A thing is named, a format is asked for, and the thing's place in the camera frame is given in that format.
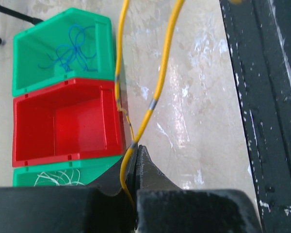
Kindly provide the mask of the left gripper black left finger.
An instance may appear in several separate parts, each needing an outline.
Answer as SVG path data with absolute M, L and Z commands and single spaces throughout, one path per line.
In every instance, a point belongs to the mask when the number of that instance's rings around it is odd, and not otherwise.
M 130 233 L 138 222 L 121 162 L 85 186 L 0 187 L 0 233 Z

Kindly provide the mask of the red plastic bin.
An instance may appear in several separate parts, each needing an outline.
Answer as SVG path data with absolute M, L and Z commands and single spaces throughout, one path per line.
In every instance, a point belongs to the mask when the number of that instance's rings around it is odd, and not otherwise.
M 111 81 L 75 78 L 13 101 L 12 166 L 121 155 L 122 118 Z

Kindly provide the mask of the green plastic bin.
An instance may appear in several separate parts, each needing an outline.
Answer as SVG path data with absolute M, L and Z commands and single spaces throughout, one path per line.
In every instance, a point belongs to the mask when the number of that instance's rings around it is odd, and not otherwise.
M 13 97 L 76 77 L 114 81 L 112 22 L 67 9 L 15 35 L 13 56 Z
M 76 160 L 14 169 L 14 187 L 87 185 L 120 160 L 120 156 Z

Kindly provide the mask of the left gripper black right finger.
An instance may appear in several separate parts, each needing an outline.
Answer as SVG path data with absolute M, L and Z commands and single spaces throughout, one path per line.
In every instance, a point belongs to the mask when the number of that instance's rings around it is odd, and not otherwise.
M 235 189 L 185 190 L 176 186 L 139 146 L 137 191 L 141 233 L 260 233 L 249 197 Z

